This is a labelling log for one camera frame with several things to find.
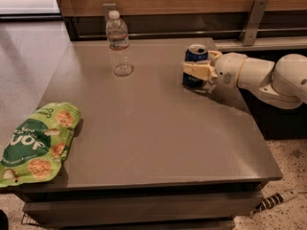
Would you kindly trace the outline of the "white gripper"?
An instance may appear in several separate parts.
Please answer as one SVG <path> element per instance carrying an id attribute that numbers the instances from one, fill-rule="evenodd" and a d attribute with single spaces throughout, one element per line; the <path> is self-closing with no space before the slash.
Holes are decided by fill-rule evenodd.
<path id="1" fill-rule="evenodd" d="M 210 50 L 208 59 L 215 61 L 215 68 L 208 63 L 183 62 L 182 70 L 184 73 L 203 81 L 218 78 L 218 83 L 235 88 L 238 83 L 239 72 L 247 58 L 244 54 L 228 53 L 222 55 L 219 51 Z"/>

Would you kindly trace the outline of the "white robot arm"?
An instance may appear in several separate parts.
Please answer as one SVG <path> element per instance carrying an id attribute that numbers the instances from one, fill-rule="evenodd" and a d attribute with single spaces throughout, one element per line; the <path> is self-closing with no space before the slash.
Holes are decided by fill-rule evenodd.
<path id="1" fill-rule="evenodd" d="M 307 57 L 288 54 L 277 62 L 244 54 L 209 51 L 209 60 L 182 62 L 184 73 L 230 88 L 242 88 L 258 100 L 282 109 L 307 103 Z"/>

